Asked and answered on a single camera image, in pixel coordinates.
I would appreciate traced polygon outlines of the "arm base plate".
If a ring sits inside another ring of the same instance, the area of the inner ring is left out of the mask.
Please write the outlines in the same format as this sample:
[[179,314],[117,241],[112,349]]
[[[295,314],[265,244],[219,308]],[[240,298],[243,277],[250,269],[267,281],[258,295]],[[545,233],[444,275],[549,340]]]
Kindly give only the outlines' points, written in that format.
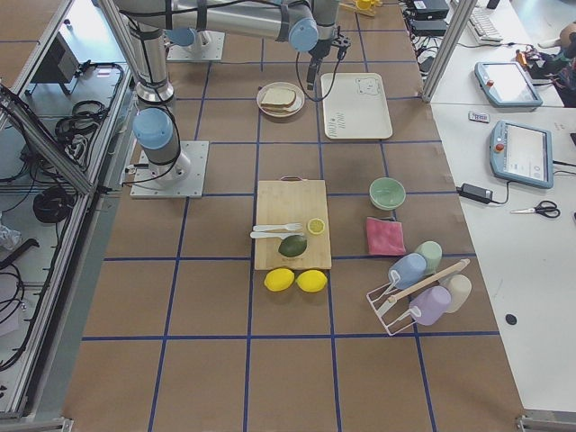
[[209,142],[183,140],[181,155],[175,166],[164,176],[170,165],[152,165],[135,172],[130,180],[130,196],[134,199],[200,198],[203,195],[205,171],[209,154]]
[[167,60],[170,62],[221,61],[225,33],[219,31],[168,31]]

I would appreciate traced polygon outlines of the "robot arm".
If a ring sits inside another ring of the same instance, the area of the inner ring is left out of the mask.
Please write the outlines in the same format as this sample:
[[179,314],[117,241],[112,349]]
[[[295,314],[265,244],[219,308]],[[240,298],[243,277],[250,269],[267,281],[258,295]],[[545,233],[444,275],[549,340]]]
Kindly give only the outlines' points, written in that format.
[[169,109],[175,92],[167,74],[167,31],[216,31],[287,42],[310,54],[308,89],[314,88],[330,51],[336,49],[343,59],[350,46],[337,25],[337,1],[117,1],[114,6],[134,49],[131,69],[140,108],[132,130],[148,159],[148,178],[130,184],[161,193],[181,194],[193,170]]

